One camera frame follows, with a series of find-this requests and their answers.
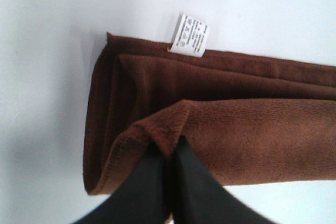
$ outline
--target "white surface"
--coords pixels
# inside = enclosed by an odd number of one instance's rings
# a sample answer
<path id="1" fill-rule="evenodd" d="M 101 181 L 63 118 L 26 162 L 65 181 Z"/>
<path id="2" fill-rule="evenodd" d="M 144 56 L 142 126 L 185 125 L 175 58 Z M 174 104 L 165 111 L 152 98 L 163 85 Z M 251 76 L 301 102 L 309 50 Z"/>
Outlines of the white surface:
<path id="1" fill-rule="evenodd" d="M 0 0 L 0 223 L 69 223 L 88 197 L 82 145 L 105 32 L 171 41 L 180 12 L 208 48 L 336 65 L 335 0 Z M 336 183 L 231 187 L 282 223 L 336 222 Z"/>

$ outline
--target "care label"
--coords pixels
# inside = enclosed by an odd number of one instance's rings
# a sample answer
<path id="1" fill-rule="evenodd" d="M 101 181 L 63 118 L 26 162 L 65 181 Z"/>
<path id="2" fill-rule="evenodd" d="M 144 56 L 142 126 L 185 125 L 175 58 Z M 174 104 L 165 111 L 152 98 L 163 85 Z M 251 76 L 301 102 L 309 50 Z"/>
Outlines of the care label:
<path id="1" fill-rule="evenodd" d="M 183 14 L 170 52 L 202 57 L 210 27 L 199 19 Z"/>

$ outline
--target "brown towel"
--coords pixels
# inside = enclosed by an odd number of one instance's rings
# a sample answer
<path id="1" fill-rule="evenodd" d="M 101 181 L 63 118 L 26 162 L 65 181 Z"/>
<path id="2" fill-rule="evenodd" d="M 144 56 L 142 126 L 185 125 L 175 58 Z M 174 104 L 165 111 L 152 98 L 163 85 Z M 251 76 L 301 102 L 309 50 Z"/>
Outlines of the brown towel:
<path id="1" fill-rule="evenodd" d="M 336 67 L 108 34 L 94 68 L 83 157 L 90 195 L 112 193 L 149 141 L 188 138 L 222 185 L 336 179 Z"/>

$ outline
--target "brown fabric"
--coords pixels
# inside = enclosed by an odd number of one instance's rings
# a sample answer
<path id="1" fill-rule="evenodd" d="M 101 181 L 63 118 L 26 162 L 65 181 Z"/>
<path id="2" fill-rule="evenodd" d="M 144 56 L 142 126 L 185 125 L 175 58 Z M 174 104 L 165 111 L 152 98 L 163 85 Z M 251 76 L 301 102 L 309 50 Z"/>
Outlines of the brown fabric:
<path id="1" fill-rule="evenodd" d="M 187 137 L 222 185 L 336 179 L 336 67 L 108 34 L 94 68 L 85 188 L 112 193 L 149 141 Z"/>

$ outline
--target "fabric fold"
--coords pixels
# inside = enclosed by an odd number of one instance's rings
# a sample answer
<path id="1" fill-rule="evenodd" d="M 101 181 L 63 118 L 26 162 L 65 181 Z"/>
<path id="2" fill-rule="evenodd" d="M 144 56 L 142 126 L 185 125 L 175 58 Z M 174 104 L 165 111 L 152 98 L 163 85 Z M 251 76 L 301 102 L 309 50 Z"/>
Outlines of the fabric fold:
<path id="1" fill-rule="evenodd" d="M 336 67 L 108 34 L 95 65 L 83 176 L 110 194 L 150 141 L 181 134 L 222 185 L 336 179 Z"/>

